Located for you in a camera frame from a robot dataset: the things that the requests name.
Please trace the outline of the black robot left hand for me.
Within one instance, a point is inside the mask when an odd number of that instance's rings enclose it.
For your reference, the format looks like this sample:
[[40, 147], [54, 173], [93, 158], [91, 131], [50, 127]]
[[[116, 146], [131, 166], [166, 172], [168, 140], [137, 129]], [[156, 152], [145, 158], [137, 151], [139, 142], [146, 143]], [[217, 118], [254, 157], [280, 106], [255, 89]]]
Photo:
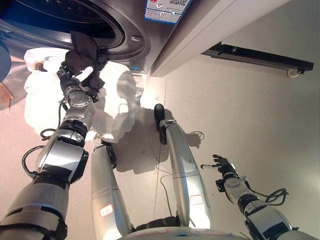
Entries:
[[64, 96], [74, 91], [82, 91], [82, 88], [87, 88], [89, 92], [97, 92], [97, 88], [92, 84], [96, 74], [91, 66], [74, 73], [63, 61], [56, 74], [60, 80], [60, 87]]

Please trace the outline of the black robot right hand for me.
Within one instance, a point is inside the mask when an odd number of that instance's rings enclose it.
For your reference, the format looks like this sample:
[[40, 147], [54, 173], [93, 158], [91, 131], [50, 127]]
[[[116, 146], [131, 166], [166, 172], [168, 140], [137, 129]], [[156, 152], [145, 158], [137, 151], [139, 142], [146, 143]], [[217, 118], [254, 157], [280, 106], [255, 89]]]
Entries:
[[239, 178], [239, 175], [236, 171], [235, 166], [227, 158], [213, 154], [213, 163], [212, 164], [201, 164], [200, 168], [216, 168], [222, 175], [223, 179], [226, 178]]

